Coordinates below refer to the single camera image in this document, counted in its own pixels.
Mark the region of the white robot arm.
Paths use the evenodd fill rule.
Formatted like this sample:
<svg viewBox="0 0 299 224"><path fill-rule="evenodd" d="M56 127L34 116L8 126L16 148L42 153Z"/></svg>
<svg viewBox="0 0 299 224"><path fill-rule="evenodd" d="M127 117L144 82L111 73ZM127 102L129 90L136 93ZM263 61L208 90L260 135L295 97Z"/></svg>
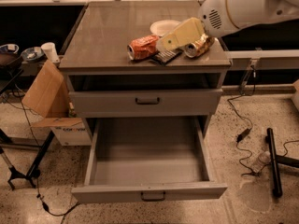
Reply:
<svg viewBox="0 0 299 224"><path fill-rule="evenodd" d="M258 24L299 18L299 0L205 0L198 16L181 22L157 42L159 51L184 47L206 34L222 37Z"/></svg>

